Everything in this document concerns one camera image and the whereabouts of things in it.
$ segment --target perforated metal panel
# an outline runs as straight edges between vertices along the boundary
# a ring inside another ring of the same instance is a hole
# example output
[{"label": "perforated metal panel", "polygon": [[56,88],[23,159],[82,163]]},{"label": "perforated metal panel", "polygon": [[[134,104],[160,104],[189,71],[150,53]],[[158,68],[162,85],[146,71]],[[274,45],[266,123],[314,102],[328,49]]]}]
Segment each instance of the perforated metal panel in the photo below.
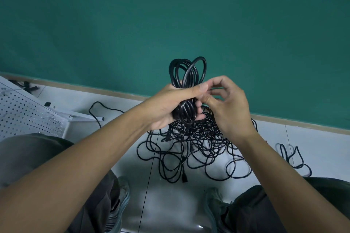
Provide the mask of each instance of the perforated metal panel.
[{"label": "perforated metal panel", "polygon": [[0,140],[31,133],[63,136],[67,119],[2,77],[0,88]]}]

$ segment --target sneaker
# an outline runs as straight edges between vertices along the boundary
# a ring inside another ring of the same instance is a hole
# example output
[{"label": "sneaker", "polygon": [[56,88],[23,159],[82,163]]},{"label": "sneaker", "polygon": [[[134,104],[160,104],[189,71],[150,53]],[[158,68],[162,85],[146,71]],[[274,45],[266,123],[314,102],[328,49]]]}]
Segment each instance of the sneaker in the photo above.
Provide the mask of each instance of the sneaker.
[{"label": "sneaker", "polygon": [[120,186],[119,204],[112,209],[105,227],[105,232],[119,233],[121,231],[121,215],[130,199],[130,187],[125,177],[118,178]]},{"label": "sneaker", "polygon": [[221,216],[227,212],[227,208],[230,206],[228,203],[224,203],[222,195],[218,188],[210,188],[205,193],[204,199],[204,211],[207,214],[211,223],[212,233],[231,233],[225,224],[221,220]]}]

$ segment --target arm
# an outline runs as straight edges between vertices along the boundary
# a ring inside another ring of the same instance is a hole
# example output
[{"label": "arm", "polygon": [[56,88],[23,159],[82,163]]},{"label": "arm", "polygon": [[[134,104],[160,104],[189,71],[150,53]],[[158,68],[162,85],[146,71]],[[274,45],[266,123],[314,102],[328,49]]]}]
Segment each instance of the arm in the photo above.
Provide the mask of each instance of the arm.
[{"label": "arm", "polygon": [[[254,129],[247,98],[228,77],[208,80],[201,98],[214,112],[221,132],[241,151],[280,217],[292,232],[347,232],[350,220],[331,205]],[[220,95],[224,101],[212,95]]]},{"label": "arm", "polygon": [[[87,138],[0,191],[0,232],[64,232],[103,176],[142,134],[173,122],[171,111],[203,94],[167,85]],[[203,119],[198,103],[197,119]]]}]

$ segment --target finger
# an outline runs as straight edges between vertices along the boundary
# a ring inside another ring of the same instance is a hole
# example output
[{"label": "finger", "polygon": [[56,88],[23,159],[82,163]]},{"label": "finger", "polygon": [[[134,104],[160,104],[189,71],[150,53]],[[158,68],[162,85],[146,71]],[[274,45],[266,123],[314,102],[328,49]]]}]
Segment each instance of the finger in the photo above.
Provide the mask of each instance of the finger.
[{"label": "finger", "polygon": [[196,96],[203,95],[203,93],[207,92],[207,90],[208,90],[208,83],[203,82],[191,88],[172,90],[171,94],[173,94],[174,99],[176,99],[178,102],[181,102],[186,99],[191,99]]},{"label": "finger", "polygon": [[227,91],[225,89],[211,89],[208,90],[208,93],[214,96],[221,96],[223,99],[226,99],[228,97]]},{"label": "finger", "polygon": [[196,107],[201,107],[202,106],[202,102],[198,99],[196,100]]},{"label": "finger", "polygon": [[231,79],[229,79],[227,76],[219,76],[219,77],[213,77],[209,79],[208,81],[208,87],[211,89],[212,87],[223,87],[225,88],[229,93],[237,91],[240,89]]},{"label": "finger", "polygon": [[216,109],[216,106],[219,104],[219,101],[208,93],[203,94],[201,101],[207,104],[209,108],[212,109],[212,111],[214,111]]},{"label": "finger", "polygon": [[198,114],[195,118],[195,121],[200,121],[205,119],[205,114]]}]

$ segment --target tile floor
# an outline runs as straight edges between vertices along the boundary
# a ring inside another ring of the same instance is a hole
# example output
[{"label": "tile floor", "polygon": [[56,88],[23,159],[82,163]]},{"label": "tile floor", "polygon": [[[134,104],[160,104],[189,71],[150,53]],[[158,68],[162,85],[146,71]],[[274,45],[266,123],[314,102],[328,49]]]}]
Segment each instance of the tile floor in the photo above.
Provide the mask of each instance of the tile floor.
[{"label": "tile floor", "polygon": [[[76,112],[88,113],[88,109],[95,101],[101,101],[108,107],[126,111],[139,101],[123,98],[92,94],[74,90],[39,86],[34,92],[40,100],[51,102],[51,107],[65,108]],[[106,110],[96,104],[92,112],[97,116],[104,116],[105,122],[114,119],[120,113]],[[350,136],[304,129],[295,126],[285,126],[263,121],[257,121],[261,136],[277,151],[277,144],[286,145],[290,154],[290,146],[298,146],[306,164],[310,165],[314,177],[332,177],[350,181]],[[82,138],[98,129],[95,122],[71,123],[66,138],[78,142]],[[137,145],[146,140],[143,135],[116,163],[113,171],[117,176],[126,176],[131,187],[131,199],[125,209],[122,221],[123,232],[210,232],[210,224],[202,209],[202,197],[206,188],[218,187],[226,202],[233,201],[238,195],[251,186],[259,184],[252,173],[244,179],[229,179],[216,182],[207,178],[203,169],[188,169],[187,183],[181,180],[170,184],[161,179],[158,173],[158,160],[143,161],[136,155]],[[146,149],[142,155],[152,156]],[[211,175],[220,177],[229,161],[225,154],[220,160],[208,168]],[[293,157],[294,165],[300,163],[299,157]],[[242,162],[237,165],[237,175],[247,173],[248,167]],[[307,169],[300,169],[302,175]]]}]

